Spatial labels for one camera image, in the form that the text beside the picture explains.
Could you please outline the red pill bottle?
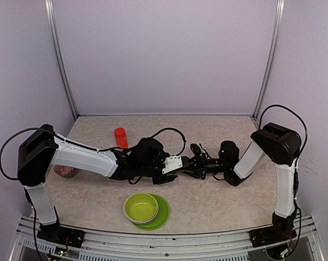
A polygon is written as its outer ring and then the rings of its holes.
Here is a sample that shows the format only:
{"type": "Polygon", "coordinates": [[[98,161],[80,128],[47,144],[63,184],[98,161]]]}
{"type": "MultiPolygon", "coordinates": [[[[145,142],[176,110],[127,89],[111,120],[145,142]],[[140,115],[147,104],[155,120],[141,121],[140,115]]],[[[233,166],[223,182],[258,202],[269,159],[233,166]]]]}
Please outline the red pill bottle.
{"type": "Polygon", "coordinates": [[[118,127],[114,130],[113,133],[118,147],[129,148],[128,139],[124,128],[118,127]]]}

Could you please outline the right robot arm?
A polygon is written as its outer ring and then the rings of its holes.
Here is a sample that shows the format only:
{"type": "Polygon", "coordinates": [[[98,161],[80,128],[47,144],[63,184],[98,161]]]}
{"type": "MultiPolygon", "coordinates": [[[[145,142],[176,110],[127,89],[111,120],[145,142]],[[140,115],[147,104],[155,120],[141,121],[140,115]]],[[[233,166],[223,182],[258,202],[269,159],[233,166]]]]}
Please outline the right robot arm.
{"type": "Polygon", "coordinates": [[[268,237],[280,241],[288,234],[289,225],[299,210],[296,203],[297,169],[307,139],[302,139],[294,130],[271,122],[259,126],[250,137],[251,143],[243,155],[233,141],[221,142],[218,158],[211,158],[201,146],[191,144],[194,156],[183,158],[180,172],[197,179],[204,179],[208,173],[222,173],[223,180],[236,187],[251,176],[264,157],[268,157],[276,171],[276,205],[268,237]]]}

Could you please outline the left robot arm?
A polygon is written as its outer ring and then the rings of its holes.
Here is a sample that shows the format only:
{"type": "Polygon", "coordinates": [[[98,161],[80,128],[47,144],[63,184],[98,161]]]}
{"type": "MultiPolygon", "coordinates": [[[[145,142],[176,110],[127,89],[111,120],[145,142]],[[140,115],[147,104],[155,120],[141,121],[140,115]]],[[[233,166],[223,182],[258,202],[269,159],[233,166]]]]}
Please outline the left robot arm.
{"type": "Polygon", "coordinates": [[[50,166],[68,166],[116,181],[149,177],[154,184],[173,181],[175,177],[169,173],[183,166],[180,156],[169,155],[153,137],[142,138],[131,148],[101,149],[70,140],[56,133],[49,124],[28,130],[32,135],[18,150],[17,176],[5,177],[24,186],[45,233],[56,242],[66,237],[66,229],[60,225],[46,189],[50,166]]]}

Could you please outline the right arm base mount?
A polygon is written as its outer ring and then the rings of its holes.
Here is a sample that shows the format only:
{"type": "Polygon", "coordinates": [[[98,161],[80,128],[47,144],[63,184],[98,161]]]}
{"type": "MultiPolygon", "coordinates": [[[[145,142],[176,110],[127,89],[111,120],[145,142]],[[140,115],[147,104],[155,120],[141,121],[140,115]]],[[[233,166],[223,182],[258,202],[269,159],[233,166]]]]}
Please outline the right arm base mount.
{"type": "Polygon", "coordinates": [[[261,247],[295,238],[297,233],[293,222],[296,216],[296,210],[288,217],[281,217],[273,213],[271,226],[252,229],[249,232],[252,246],[261,247]]]}

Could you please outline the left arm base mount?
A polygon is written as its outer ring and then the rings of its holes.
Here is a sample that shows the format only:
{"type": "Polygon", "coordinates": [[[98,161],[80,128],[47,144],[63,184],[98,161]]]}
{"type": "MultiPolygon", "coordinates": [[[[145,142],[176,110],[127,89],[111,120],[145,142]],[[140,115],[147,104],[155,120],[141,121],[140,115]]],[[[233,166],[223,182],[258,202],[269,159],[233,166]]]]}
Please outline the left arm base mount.
{"type": "Polygon", "coordinates": [[[66,247],[81,248],[85,232],[80,229],[62,226],[55,207],[54,211],[56,221],[51,225],[40,224],[37,237],[66,247]]]}

